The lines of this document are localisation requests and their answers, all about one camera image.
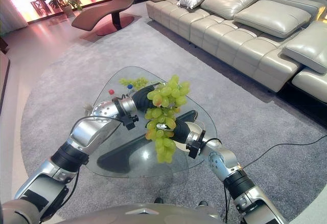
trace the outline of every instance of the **chair base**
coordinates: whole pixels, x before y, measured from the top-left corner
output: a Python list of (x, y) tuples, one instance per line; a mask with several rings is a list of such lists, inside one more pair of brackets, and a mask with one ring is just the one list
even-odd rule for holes
[(125, 17), (122, 17), (122, 18), (120, 18), (120, 26), (118, 26), (117, 24), (114, 24), (113, 21), (111, 21), (111, 22), (105, 24), (104, 26), (100, 27), (96, 31), (96, 34), (98, 36), (109, 35), (111, 33), (114, 33), (116, 31), (119, 31), (120, 29), (128, 26), (133, 21), (134, 21), (134, 17), (133, 16), (125, 16)]

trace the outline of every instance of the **green grapes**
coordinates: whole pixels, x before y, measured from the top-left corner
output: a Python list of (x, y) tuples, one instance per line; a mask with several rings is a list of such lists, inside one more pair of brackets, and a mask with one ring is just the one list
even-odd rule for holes
[(190, 83), (179, 84), (179, 77), (173, 75), (166, 83), (160, 83), (154, 91), (148, 93), (147, 98), (152, 100), (156, 108), (149, 108), (145, 118), (150, 120), (147, 124), (147, 140), (155, 142), (157, 160), (159, 163), (171, 163), (176, 151), (175, 142), (170, 139), (174, 136), (172, 131), (163, 131), (156, 127), (157, 123), (164, 123), (170, 129), (176, 127), (175, 114), (180, 113), (180, 106), (186, 104), (186, 95), (190, 91)]
[(140, 90), (141, 88), (145, 87), (149, 83), (149, 81), (145, 77), (140, 77), (137, 79), (121, 78), (119, 80), (119, 83), (124, 86), (132, 84), (135, 90)]

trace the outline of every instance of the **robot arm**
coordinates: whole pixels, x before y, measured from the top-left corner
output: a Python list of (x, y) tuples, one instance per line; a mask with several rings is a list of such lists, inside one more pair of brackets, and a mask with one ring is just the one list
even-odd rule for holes
[(202, 133), (190, 131), (182, 123), (179, 121), (176, 124), (184, 127), (179, 137), (190, 149), (189, 156), (195, 158), (200, 151), (198, 155), (208, 162), (210, 169), (228, 189), (245, 223), (287, 223), (265, 193), (247, 176), (232, 151), (222, 146), (219, 140), (206, 138), (205, 131)]
[[(15, 199), (36, 206), (38, 212), (33, 212), (33, 216), (39, 215), (39, 220), (50, 219), (68, 194), (66, 184), (77, 175), (81, 165), (88, 163), (89, 155), (115, 132), (121, 122), (128, 130), (134, 128), (134, 122), (138, 121), (138, 117), (131, 116), (131, 113), (138, 109), (153, 107), (152, 102), (147, 99), (147, 93), (154, 90), (154, 86), (143, 88), (133, 97), (114, 98), (94, 107), (92, 116), (82, 119), (74, 126), (66, 142), (29, 177), (17, 191)], [(18, 217), (21, 218), (24, 212), (20, 210), (21, 205), (17, 205), (17, 209), (12, 209), (12, 203), (11, 205), (6, 203), (3, 207), (5, 218), (17, 212), (21, 212)]]
[[(91, 118), (79, 121), (66, 142), (18, 190), (15, 200), (3, 205), (6, 223), (35, 224), (50, 219), (68, 194), (66, 184), (77, 175), (81, 165), (87, 164), (89, 155), (115, 132), (120, 121), (130, 130), (138, 120), (131, 113), (153, 107), (147, 99), (147, 93), (152, 90), (154, 86), (148, 86), (133, 97), (102, 102), (93, 109)], [(176, 125), (172, 139), (187, 144), (190, 157), (199, 155), (209, 163), (229, 190), (245, 223), (287, 223), (262, 190), (248, 178), (233, 152), (224, 148), (219, 140), (206, 138), (205, 131), (190, 131), (186, 123), (178, 120)], [(157, 127), (166, 128), (164, 124)]]

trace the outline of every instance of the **curtain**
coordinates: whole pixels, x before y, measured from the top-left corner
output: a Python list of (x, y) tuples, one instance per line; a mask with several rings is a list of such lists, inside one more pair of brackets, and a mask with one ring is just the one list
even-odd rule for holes
[(0, 0), (0, 34), (14, 31), (28, 24), (10, 0)]

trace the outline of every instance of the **white leather sofa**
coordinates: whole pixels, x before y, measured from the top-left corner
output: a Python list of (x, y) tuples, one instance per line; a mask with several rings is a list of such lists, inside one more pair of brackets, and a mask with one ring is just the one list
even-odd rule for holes
[[(190, 10), (177, 2), (150, 0), (146, 3), (148, 15), (274, 92), (294, 78), (293, 85), (327, 103), (327, 24), (306, 32), (311, 23), (324, 17), (325, 5), (309, 0), (204, 0)], [(267, 18), (265, 14), (273, 10), (278, 14)], [(267, 19), (268, 25), (262, 22)], [(320, 28), (324, 35), (316, 39)], [(302, 61), (302, 53), (294, 51), (305, 49), (306, 44), (311, 57)], [(317, 66), (309, 64), (317, 56), (320, 73), (315, 71)]]

